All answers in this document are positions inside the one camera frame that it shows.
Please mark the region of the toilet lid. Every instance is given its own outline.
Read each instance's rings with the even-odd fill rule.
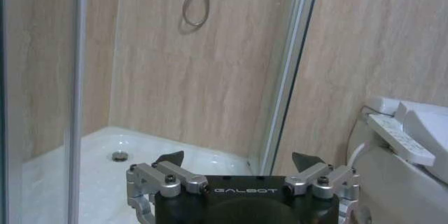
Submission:
[[[448,183],[448,114],[410,111],[403,120],[403,130],[435,155],[428,171]]]

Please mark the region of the glass shower door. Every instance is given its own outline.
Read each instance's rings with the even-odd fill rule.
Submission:
[[[78,0],[3,0],[7,223],[68,223]]]

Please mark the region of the metal frame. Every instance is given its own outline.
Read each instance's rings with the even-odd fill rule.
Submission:
[[[79,180],[80,180],[80,147],[82,147],[82,119],[83,119],[83,73],[86,52],[86,20],[87,0],[76,1],[76,54],[74,64],[74,103],[72,103],[72,137],[67,143],[68,148],[68,212],[67,222],[78,224],[79,221]]]
[[[0,223],[7,222],[6,206],[7,206],[7,157],[6,157],[6,107],[4,107],[4,43],[3,43],[3,34],[4,34],[4,12],[3,12],[4,0],[0,0]]]
[[[270,131],[267,132],[267,146],[264,148],[260,174],[272,174],[275,157],[282,139],[284,122],[290,107],[290,100],[296,80],[300,57],[310,26],[315,0],[294,0],[290,13],[288,39],[283,52],[283,75],[278,80],[278,97],[275,111],[271,118]]]

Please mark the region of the screw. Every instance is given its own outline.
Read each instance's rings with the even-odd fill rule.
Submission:
[[[175,183],[175,182],[176,182],[176,177],[175,177],[175,175],[168,174],[168,175],[166,176],[166,183],[167,183],[167,184],[171,184],[171,183]]]
[[[328,177],[323,176],[323,177],[319,177],[318,179],[318,183],[322,184],[322,185],[328,185]]]

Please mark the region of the bidet seat control panel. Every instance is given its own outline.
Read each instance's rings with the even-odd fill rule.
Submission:
[[[371,114],[367,123],[407,162],[426,166],[434,165],[436,157],[402,130],[402,124],[395,118]]]

